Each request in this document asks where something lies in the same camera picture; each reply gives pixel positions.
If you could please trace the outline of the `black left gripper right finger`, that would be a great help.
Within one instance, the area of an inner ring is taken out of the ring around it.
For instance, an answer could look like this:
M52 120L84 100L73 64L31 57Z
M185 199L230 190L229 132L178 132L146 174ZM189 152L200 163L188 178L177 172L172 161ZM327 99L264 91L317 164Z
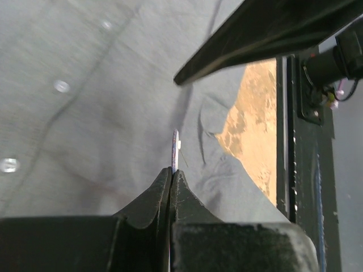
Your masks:
M182 171L171 187L172 271L317 271L311 239L291 223L225 223L190 191Z

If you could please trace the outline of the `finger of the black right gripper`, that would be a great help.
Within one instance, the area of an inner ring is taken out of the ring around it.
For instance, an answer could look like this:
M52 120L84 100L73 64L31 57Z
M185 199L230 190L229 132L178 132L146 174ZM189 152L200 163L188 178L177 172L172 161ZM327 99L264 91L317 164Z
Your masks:
M243 3L174 77L190 84L220 69L314 47L362 14L362 1Z

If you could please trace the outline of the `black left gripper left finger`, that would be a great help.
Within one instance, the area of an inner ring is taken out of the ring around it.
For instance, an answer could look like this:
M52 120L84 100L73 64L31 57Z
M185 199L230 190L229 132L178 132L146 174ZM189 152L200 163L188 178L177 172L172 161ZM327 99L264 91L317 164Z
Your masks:
M113 215L1 219L2 271L167 271L172 170Z

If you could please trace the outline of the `round red-blue brooch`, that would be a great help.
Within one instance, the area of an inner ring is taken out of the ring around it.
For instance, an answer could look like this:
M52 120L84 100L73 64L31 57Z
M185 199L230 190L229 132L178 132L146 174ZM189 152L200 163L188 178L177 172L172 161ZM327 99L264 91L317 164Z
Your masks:
M175 174L179 169L179 155L181 155L184 160L185 165L188 167L188 163L181 151L182 142L179 137L178 129L174 129L172 136L172 146L171 146L171 172Z

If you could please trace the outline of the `grey button-up shirt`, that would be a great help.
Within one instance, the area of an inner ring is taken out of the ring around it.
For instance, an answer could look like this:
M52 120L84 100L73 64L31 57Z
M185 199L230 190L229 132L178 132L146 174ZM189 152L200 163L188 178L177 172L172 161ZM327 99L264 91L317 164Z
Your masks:
M1 215L105 215L171 164L229 222L285 217L215 138L243 68L173 77L239 1L2 1Z

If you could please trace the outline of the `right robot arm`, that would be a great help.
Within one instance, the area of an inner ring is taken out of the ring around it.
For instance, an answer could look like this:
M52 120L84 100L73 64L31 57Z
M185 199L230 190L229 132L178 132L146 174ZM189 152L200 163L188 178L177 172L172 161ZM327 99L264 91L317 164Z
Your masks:
M183 86L218 70L315 47L348 24L336 45L301 62L303 86L362 78L361 1L243 1L179 70Z

